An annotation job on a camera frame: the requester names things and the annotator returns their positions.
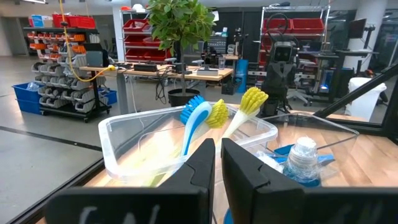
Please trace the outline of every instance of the orange bin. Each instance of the orange bin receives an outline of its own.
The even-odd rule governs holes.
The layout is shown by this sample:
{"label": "orange bin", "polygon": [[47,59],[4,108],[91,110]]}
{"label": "orange bin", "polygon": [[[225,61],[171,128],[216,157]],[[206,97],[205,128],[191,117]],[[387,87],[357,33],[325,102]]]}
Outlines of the orange bin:
{"label": "orange bin", "polygon": [[69,40],[70,41],[85,41],[85,36],[84,34],[72,34],[69,35]]}
{"label": "orange bin", "polygon": [[59,49],[59,47],[58,47],[57,44],[49,44],[49,45],[47,46],[47,48],[48,48],[49,50],[52,50],[52,51],[58,51],[58,49]]}
{"label": "orange bin", "polygon": [[29,39],[34,39],[35,37],[36,37],[36,34],[34,34],[34,33],[27,34],[27,38],[29,38]]}
{"label": "orange bin", "polygon": [[86,49],[84,46],[82,45],[73,45],[72,46],[72,50],[77,53],[77,54],[85,54],[86,53]]}
{"label": "orange bin", "polygon": [[51,39],[52,40],[61,40],[62,34],[51,34]]}
{"label": "orange bin", "polygon": [[60,54],[50,54],[50,59],[52,60],[57,60],[59,57],[61,57]]}
{"label": "orange bin", "polygon": [[45,40],[51,40],[51,34],[44,34]]}
{"label": "orange bin", "polygon": [[47,46],[45,44],[30,44],[29,47],[34,50],[44,50]]}

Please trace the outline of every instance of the computer monitor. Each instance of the computer monitor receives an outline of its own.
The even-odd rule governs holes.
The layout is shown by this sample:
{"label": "computer monitor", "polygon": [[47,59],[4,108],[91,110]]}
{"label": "computer monitor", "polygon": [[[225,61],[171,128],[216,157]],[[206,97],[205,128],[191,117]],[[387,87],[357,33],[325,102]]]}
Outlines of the computer monitor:
{"label": "computer monitor", "polygon": [[365,26],[366,26],[366,19],[358,19],[349,22],[348,38],[350,39],[362,38]]}

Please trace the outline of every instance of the yellow dish brush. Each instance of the yellow dish brush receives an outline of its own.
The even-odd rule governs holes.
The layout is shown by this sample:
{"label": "yellow dish brush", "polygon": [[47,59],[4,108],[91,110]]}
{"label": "yellow dish brush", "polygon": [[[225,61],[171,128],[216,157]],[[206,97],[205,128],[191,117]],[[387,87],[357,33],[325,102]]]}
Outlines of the yellow dish brush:
{"label": "yellow dish brush", "polygon": [[212,106],[211,114],[206,121],[201,124],[195,133],[193,133],[193,139],[198,139],[204,135],[210,129],[222,128],[228,120],[228,109],[223,99],[220,99],[217,103]]}
{"label": "yellow dish brush", "polygon": [[264,93],[257,87],[248,89],[241,101],[241,106],[238,112],[236,112],[234,118],[229,124],[229,127],[224,132],[223,138],[228,138],[237,130],[240,125],[245,123],[247,120],[255,117],[260,111],[260,106],[268,99],[268,94]]}

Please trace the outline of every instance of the clear plastic container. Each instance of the clear plastic container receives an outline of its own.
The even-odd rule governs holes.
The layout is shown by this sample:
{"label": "clear plastic container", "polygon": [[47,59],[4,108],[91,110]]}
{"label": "clear plastic container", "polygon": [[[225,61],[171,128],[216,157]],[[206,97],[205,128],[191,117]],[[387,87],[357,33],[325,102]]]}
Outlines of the clear plastic container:
{"label": "clear plastic container", "polygon": [[[220,129],[211,129],[193,139],[187,156],[180,156],[184,106],[126,114],[99,123],[99,136],[107,173],[117,186],[156,187],[174,173],[206,138],[215,144],[232,120],[237,108],[230,105],[229,120]],[[259,118],[246,121],[230,138],[242,147],[263,145],[277,137],[277,129]],[[216,178],[222,178],[220,149],[217,149]]]}
{"label": "clear plastic container", "polygon": [[[332,123],[307,113],[291,113],[265,118],[278,129],[278,137],[271,139],[266,145],[253,142],[245,146],[251,154],[264,152],[274,156],[274,151],[295,144],[298,138],[310,137],[317,144],[318,155],[333,154],[334,161],[320,163],[321,184],[323,186],[347,186],[347,180],[341,171],[350,173],[352,169],[346,162],[354,147],[359,133],[342,125]],[[228,209],[228,199],[222,179],[222,170],[216,170],[213,212],[217,223],[224,223]]]}

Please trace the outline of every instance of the green leaves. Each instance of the green leaves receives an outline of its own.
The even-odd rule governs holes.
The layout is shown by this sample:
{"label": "green leaves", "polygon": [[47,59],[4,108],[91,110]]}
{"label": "green leaves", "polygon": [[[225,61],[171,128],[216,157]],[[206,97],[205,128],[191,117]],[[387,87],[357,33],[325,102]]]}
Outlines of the green leaves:
{"label": "green leaves", "polygon": [[160,49],[170,49],[181,41],[183,49],[199,40],[208,40],[212,33],[214,15],[198,0],[149,0],[149,24],[152,38],[162,41]]}
{"label": "green leaves", "polygon": [[169,5],[164,6],[164,12],[168,13],[168,12],[170,12],[170,10],[171,10],[171,7]]}

